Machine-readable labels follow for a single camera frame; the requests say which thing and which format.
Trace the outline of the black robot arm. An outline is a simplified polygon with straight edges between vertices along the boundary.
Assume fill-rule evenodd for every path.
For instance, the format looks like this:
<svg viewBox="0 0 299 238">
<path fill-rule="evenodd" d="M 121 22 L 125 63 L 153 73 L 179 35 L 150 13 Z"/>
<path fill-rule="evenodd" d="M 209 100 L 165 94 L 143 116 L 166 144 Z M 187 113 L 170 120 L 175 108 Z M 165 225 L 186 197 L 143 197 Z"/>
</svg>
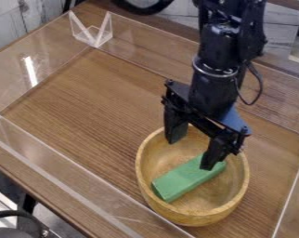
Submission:
<svg viewBox="0 0 299 238">
<path fill-rule="evenodd" d="M 201 44 L 191 60 L 191 82 L 166 81 L 163 123 L 170 144 L 190 126 L 209 137 L 199 163 L 209 170 L 227 155 L 238 154 L 250 135 L 235 102 L 245 73 L 259 75 L 251 60 L 262 55 L 266 44 L 266 0 L 197 0 L 195 5 Z"/>
</svg>

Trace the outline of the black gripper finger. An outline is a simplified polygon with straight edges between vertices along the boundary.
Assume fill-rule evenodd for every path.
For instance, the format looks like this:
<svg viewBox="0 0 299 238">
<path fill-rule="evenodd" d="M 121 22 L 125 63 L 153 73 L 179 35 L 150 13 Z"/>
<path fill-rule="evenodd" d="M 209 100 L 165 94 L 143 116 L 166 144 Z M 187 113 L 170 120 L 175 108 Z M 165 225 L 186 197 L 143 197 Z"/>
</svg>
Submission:
<svg viewBox="0 0 299 238">
<path fill-rule="evenodd" d="M 187 120 L 185 112 L 179 111 L 170 103 L 165 104 L 163 125 L 166 142 L 174 144 L 186 135 Z"/>
<path fill-rule="evenodd" d="M 221 137 L 210 139 L 207 149 L 202 155 L 199 169 L 210 170 L 217 162 L 226 157 L 227 149 L 226 142 Z"/>
</svg>

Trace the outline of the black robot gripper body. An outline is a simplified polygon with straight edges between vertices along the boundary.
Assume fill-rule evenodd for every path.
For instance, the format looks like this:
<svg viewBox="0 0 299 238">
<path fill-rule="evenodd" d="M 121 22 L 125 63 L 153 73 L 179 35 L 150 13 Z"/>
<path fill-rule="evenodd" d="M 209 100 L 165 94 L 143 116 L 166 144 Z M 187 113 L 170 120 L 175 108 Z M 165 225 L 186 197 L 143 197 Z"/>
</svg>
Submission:
<svg viewBox="0 0 299 238">
<path fill-rule="evenodd" d="M 210 138 L 221 137 L 227 154 L 238 154 L 250 128 L 239 118 L 235 101 L 242 83 L 243 67 L 211 68 L 198 59 L 191 61 L 190 84 L 167 79 L 162 104 L 170 103 L 185 112 L 187 124 Z"/>
</svg>

